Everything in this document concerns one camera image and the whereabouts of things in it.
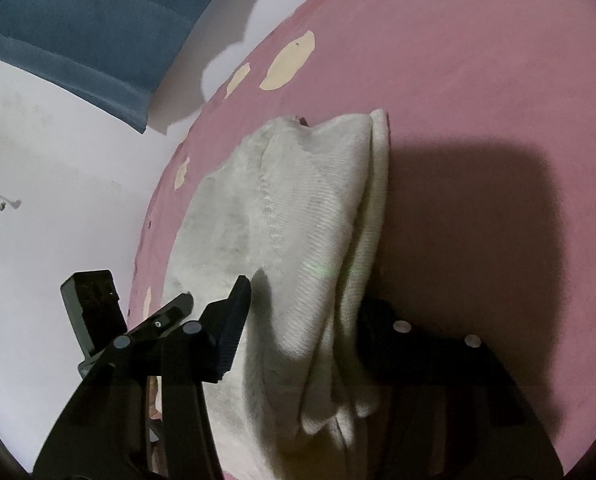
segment knit fabric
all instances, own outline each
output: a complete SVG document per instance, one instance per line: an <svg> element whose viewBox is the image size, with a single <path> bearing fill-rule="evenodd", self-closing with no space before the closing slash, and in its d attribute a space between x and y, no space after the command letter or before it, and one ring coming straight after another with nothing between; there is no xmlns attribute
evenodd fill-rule
<svg viewBox="0 0 596 480"><path fill-rule="evenodd" d="M314 127L269 121L198 186L177 234L164 302L197 319L239 274L252 306L232 370L206 384L224 470L238 480L361 480L378 393L355 324L382 227L385 113Z"/></svg>

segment bed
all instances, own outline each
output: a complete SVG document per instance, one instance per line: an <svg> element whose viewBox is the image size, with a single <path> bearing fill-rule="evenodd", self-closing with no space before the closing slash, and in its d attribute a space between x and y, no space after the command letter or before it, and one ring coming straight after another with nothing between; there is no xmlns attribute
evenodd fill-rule
<svg viewBox="0 0 596 480"><path fill-rule="evenodd" d="M371 291L411 322L481 336L571 470L596 439L595 0L306 1L164 171L129 325L161 306L191 197L244 136L376 108L391 160Z"/></svg>

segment white cloth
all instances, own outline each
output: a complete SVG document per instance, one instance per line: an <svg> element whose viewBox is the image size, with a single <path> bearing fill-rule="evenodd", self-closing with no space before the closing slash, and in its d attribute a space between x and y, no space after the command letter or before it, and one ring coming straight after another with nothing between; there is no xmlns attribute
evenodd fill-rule
<svg viewBox="0 0 596 480"><path fill-rule="evenodd" d="M197 319L239 274L253 299L233 368L206 384L213 437L238 480L362 480L363 418L378 394L355 355L387 187L382 110L315 127L278 118L200 183L177 234L164 301Z"/></svg>

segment yellow spot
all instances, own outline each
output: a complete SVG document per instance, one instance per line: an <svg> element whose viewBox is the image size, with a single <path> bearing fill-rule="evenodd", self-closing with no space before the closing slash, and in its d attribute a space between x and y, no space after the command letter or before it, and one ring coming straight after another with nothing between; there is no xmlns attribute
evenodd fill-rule
<svg viewBox="0 0 596 480"><path fill-rule="evenodd" d="M304 36L293 40L275 57L267 71L267 77L260 83L262 90L276 90L292 80L316 47L316 37L308 30Z"/></svg>
<svg viewBox="0 0 596 480"><path fill-rule="evenodd" d="M242 65L236 70L236 73L233 75L231 81L229 81L229 84L227 85L227 94L224 96L225 99L231 95L231 92L233 92L240 83L242 83L242 79L247 77L249 72L251 72L249 63Z"/></svg>
<svg viewBox="0 0 596 480"><path fill-rule="evenodd" d="M151 287L146 290L144 295L144 305L142 306L142 320L148 317L148 310L151 307Z"/></svg>
<svg viewBox="0 0 596 480"><path fill-rule="evenodd" d="M187 176L187 165L189 164L189 157L178 167L177 173L175 173L174 190L180 189L182 184L185 183L185 176Z"/></svg>

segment pink surface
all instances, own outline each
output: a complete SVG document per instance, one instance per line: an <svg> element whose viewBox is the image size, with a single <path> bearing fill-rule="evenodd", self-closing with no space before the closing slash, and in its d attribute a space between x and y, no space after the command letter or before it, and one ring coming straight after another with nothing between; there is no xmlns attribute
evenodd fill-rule
<svg viewBox="0 0 596 480"><path fill-rule="evenodd" d="M258 88L305 31L285 86ZM160 305L202 177L266 120L384 108L387 217L375 289L402 316L478 333L526 392L569 470L596 437L596 3L309 0L204 107L162 176L136 257L129 323ZM189 157L184 185L177 168Z"/></svg>

